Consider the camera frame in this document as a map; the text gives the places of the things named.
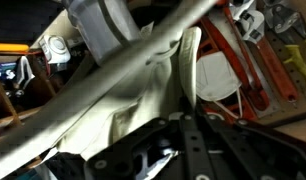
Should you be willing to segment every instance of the black object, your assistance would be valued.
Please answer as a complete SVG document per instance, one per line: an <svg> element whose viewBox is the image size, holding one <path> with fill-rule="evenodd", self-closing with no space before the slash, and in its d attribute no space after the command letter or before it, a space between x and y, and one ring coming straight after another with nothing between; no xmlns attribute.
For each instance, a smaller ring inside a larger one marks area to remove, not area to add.
<svg viewBox="0 0 306 180"><path fill-rule="evenodd" d="M305 142L247 120L229 127L188 114L154 119L98 153L85 164L86 179L143 179L165 149L180 153L155 179L306 179Z"/></svg>
<svg viewBox="0 0 306 180"><path fill-rule="evenodd" d="M62 10L52 0L0 1L0 43L32 45Z"/></svg>
<svg viewBox="0 0 306 180"><path fill-rule="evenodd" d="M272 30L283 43L287 45L296 44L293 38L293 32L290 31L291 29L294 29L303 39L306 39L306 23L301 13L281 4L274 5L272 7L272 13ZM287 29L282 31L283 26L287 26Z"/></svg>
<svg viewBox="0 0 306 180"><path fill-rule="evenodd" d="M84 179L84 159L80 155L59 153L45 162L54 176L59 180Z"/></svg>

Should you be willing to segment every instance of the black plastic part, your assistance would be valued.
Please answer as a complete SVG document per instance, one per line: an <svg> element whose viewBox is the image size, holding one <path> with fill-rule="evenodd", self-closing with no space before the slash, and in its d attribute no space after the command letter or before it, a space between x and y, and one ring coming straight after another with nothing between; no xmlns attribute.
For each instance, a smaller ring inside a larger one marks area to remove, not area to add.
<svg viewBox="0 0 306 180"><path fill-rule="evenodd" d="M268 127L248 122L236 124L247 143L274 169L296 179L306 178L306 143Z"/></svg>
<svg viewBox="0 0 306 180"><path fill-rule="evenodd" d="M87 179L143 179L147 169L163 158L161 150L168 148L161 139L172 139L176 147L178 123L156 118L92 157L85 165Z"/></svg>
<svg viewBox="0 0 306 180"><path fill-rule="evenodd" d="M290 179L267 165L237 131L225 126L219 120L209 120L206 118L206 121L213 131L219 135L223 144L226 145L226 151L230 152L233 157L236 157L245 173L250 176L250 179L260 179L264 175L274 179Z"/></svg>
<svg viewBox="0 0 306 180"><path fill-rule="evenodd" d="M84 159L80 155L59 153L45 162L57 179L78 180L84 179Z"/></svg>

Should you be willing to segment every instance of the metal screw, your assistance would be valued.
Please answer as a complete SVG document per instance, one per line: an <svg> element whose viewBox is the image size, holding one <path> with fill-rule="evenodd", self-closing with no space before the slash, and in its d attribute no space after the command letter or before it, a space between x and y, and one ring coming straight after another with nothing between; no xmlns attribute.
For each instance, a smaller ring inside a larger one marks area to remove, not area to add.
<svg viewBox="0 0 306 180"><path fill-rule="evenodd" d="M275 180L275 178L268 176L268 175L264 175L261 177L261 180Z"/></svg>
<svg viewBox="0 0 306 180"><path fill-rule="evenodd" d="M287 23L288 23L288 25L292 25L294 23L294 21L291 19Z"/></svg>
<svg viewBox="0 0 306 180"><path fill-rule="evenodd" d="M248 123L246 120L243 120L243 119L242 119L242 120L238 120L237 122L238 122L240 125L242 125L242 126L245 126L245 125L247 125L247 123Z"/></svg>
<svg viewBox="0 0 306 180"><path fill-rule="evenodd" d="M166 122L163 121L163 120L160 120L160 121L159 121L159 124L160 124L160 125L164 125L165 123L166 123Z"/></svg>
<svg viewBox="0 0 306 180"><path fill-rule="evenodd" d="M204 174L199 174L196 176L195 180L210 180L210 178Z"/></svg>
<svg viewBox="0 0 306 180"><path fill-rule="evenodd" d="M15 92L15 96L16 97L21 97L21 96L23 96L24 95L24 91L23 90L17 90L16 92Z"/></svg>
<svg viewBox="0 0 306 180"><path fill-rule="evenodd" d="M5 94L6 94L7 97L11 97L12 96L12 92L11 91L6 91Z"/></svg>
<svg viewBox="0 0 306 180"><path fill-rule="evenodd" d="M215 116L215 115L210 115L209 118L210 118L211 120L215 120L215 119L216 119L216 116Z"/></svg>
<svg viewBox="0 0 306 180"><path fill-rule="evenodd" d="M186 115L186 116L184 117L184 119L185 119L185 120L192 120L192 117L191 117L190 115Z"/></svg>
<svg viewBox="0 0 306 180"><path fill-rule="evenodd" d="M282 24L278 24L275 26L276 29L281 29L282 28Z"/></svg>
<svg viewBox="0 0 306 180"><path fill-rule="evenodd" d="M278 6L277 8L275 8L276 12L280 12L282 10L281 6Z"/></svg>
<svg viewBox="0 0 306 180"><path fill-rule="evenodd" d="M106 165L107 165L107 162L105 160L100 160L95 163L94 167L96 169L103 169L106 167Z"/></svg>
<svg viewBox="0 0 306 180"><path fill-rule="evenodd" d="M299 13L295 13L292 18L294 20L297 20L299 17L300 17L300 14Z"/></svg>

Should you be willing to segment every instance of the white cloth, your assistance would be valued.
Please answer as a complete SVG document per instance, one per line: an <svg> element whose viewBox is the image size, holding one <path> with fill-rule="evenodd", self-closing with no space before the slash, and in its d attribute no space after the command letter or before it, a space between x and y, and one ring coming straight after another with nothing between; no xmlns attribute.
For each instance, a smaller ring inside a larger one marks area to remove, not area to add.
<svg viewBox="0 0 306 180"><path fill-rule="evenodd" d="M105 68L96 70L83 81L52 99L39 113L32 116L25 126L13 130L3 138L0 141L0 179L53 147L78 123L79 116L76 114L82 117L97 99L102 98L123 77L128 76L132 68L139 69L147 57L167 50L163 49L164 45L178 40L184 29L196 22L215 2L216 0L182 1L178 8L153 31L150 38L137 42L111 57ZM175 77L176 81L178 76L173 74L176 73L172 72L172 77Z"/></svg>
<svg viewBox="0 0 306 180"><path fill-rule="evenodd" d="M149 65L125 77L66 133L57 145L59 151L81 154L87 160L151 119L168 118L169 114L176 112L182 96L178 69L185 67L185 64L179 65L178 60L191 64L190 68L182 69L190 78L181 79L181 82L186 89L194 89L192 64L200 36L198 28L185 31L182 47L186 44L186 51L181 48L181 58L176 54L172 60L154 58ZM191 102L195 101L195 96L191 90L189 99L194 97Z"/></svg>

